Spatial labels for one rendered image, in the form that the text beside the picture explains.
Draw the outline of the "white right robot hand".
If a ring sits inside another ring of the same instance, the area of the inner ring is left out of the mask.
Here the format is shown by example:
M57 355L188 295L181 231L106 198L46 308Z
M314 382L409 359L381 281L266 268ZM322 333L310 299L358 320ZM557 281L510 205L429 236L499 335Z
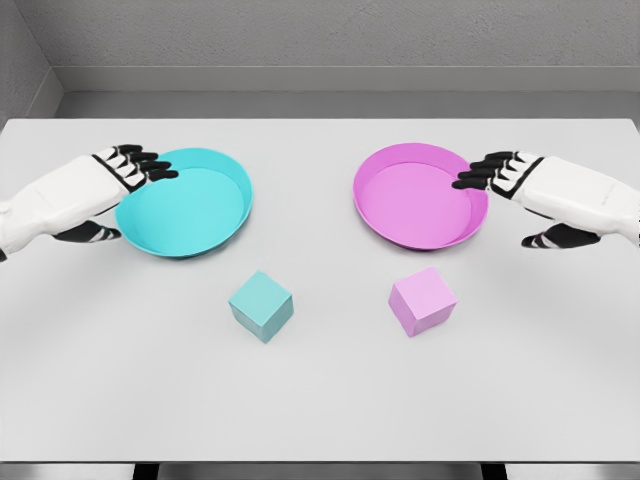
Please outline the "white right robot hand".
M452 187L490 191L555 222L522 239L524 248L572 249L617 234L640 250L640 191L559 157L489 153L460 172Z

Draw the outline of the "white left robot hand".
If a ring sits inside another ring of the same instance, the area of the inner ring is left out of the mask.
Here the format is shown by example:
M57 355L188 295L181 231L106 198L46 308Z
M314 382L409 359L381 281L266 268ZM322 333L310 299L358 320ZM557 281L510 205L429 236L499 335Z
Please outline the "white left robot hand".
M31 239L46 234L72 243L121 237L93 218L119 205L142 187L175 179L178 172L140 145L119 145L79 156L21 189L11 199L11 213Z

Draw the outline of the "cyan round plate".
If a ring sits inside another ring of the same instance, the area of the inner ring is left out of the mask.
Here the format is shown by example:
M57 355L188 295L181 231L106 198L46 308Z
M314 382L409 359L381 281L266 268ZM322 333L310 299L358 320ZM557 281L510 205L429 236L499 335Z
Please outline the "cyan round plate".
M115 208L118 229L134 247L161 257L204 254L229 240L248 218L254 197L246 169L212 149L162 153L178 172L127 196Z

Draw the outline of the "pink round plate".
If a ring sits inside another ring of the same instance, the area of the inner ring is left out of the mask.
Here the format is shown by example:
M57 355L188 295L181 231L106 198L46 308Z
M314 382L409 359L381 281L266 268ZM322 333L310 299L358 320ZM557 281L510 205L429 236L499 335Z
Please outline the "pink round plate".
M352 193L363 221L384 239L412 250L437 250L466 241L485 222L489 197L452 183L469 163L424 143L384 147L355 173Z

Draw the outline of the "pink cube block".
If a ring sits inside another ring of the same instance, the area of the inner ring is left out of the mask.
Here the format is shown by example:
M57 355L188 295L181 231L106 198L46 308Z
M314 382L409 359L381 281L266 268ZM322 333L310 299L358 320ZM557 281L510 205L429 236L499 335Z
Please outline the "pink cube block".
M389 306L409 337L445 322L457 298L434 267L395 281Z

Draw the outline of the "cyan cube block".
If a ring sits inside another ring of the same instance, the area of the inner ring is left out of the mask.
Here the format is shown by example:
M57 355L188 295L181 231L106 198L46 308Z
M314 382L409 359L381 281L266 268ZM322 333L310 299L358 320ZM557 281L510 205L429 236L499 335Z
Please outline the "cyan cube block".
M228 303L234 318L263 343L294 314L292 293L262 271L256 271Z

